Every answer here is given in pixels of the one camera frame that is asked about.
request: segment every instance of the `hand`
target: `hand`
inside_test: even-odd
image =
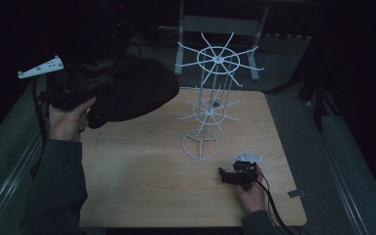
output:
[[[257,167],[258,173],[262,174],[260,167]],[[261,182],[262,177],[258,175],[258,182]],[[249,191],[245,191],[240,185],[234,185],[243,208],[246,212],[256,212],[265,210],[265,192],[258,183],[254,183]]]
[[[94,105],[96,97],[77,106],[72,111],[54,109],[50,105],[50,139],[80,141],[80,132],[88,125],[87,110]]]

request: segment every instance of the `floor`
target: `floor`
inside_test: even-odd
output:
[[[135,37],[138,46],[129,48],[130,54],[155,58],[173,70],[176,55],[174,31],[163,32],[157,44],[143,36]],[[290,37],[280,39],[266,36],[261,39],[256,53],[259,81],[251,81],[247,69],[238,69],[235,77],[247,89],[264,91],[290,79],[310,39]],[[233,41],[233,50],[247,48],[242,39]],[[187,35],[185,45],[201,48],[198,35]],[[194,53],[186,53],[185,63],[195,62]],[[201,71],[196,67],[184,68],[179,81],[181,86],[198,84]],[[376,234],[376,183],[362,154],[356,146],[345,122],[325,106],[322,117],[323,131],[313,120],[313,105],[299,100],[297,93],[302,85],[290,87],[275,95],[266,95],[276,128],[286,153],[298,189],[305,192],[302,202],[307,223],[293,228],[296,234]],[[39,145],[37,123],[32,111],[30,92],[27,90],[0,126],[0,191],[11,170],[33,146]],[[23,213],[24,195],[30,185],[28,174],[19,175],[21,182],[16,190],[1,202],[5,209],[0,213],[0,234],[19,234]],[[199,230],[135,230],[129,228],[83,228],[87,234],[215,234],[215,229]],[[238,234],[238,230],[218,230],[218,234]]]

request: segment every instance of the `dark background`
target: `dark background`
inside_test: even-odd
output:
[[[155,39],[158,25],[178,26],[178,2],[0,2],[0,123],[30,83],[18,79],[18,71],[54,55],[93,65],[96,59],[120,58],[134,28]],[[213,12],[215,1],[187,2],[193,4],[186,10],[195,14],[233,18],[253,18],[259,10],[244,11],[241,5],[261,4],[237,1],[233,7],[227,5],[230,1],[218,1],[222,10]],[[327,73],[326,88],[376,178],[376,1],[279,1],[270,6],[263,34],[312,37],[294,79],[302,71]]]

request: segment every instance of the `person's left hand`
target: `person's left hand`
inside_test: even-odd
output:
[[[55,109],[50,105],[50,139],[80,141],[80,132],[88,125],[87,110],[94,105],[96,97],[77,106],[72,111]]]

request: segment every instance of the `display stand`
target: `display stand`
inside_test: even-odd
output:
[[[218,138],[216,135],[211,133],[208,128],[211,125],[216,125],[221,133],[226,136],[221,123],[226,119],[234,119],[241,121],[238,118],[230,117],[227,115],[227,107],[236,105],[240,101],[229,103],[229,95],[232,83],[236,83],[238,86],[243,86],[234,77],[235,71],[240,68],[247,68],[253,71],[261,71],[263,69],[257,69],[249,66],[241,65],[240,55],[247,53],[254,53],[255,47],[251,50],[235,53],[233,50],[227,48],[230,43],[234,33],[231,33],[230,38],[227,40],[226,44],[221,46],[211,46],[204,34],[201,34],[204,41],[207,43],[208,47],[202,49],[201,51],[183,46],[178,43],[180,47],[193,51],[197,53],[197,62],[179,65],[175,64],[177,67],[189,67],[198,65],[202,69],[201,83],[200,87],[197,87],[199,93],[199,99],[197,103],[191,103],[189,101],[181,100],[186,104],[193,107],[192,115],[187,117],[181,117],[180,119],[195,118],[201,123],[200,128],[191,130],[187,132],[182,140],[182,146],[185,153],[191,158],[197,160],[206,160],[215,156],[218,150]],[[211,94],[208,96],[205,94],[204,84],[210,77],[213,77]],[[223,85],[216,87],[216,81],[220,78],[224,78]],[[189,141],[194,141],[197,144],[188,145]],[[205,148],[211,149],[206,154]]]

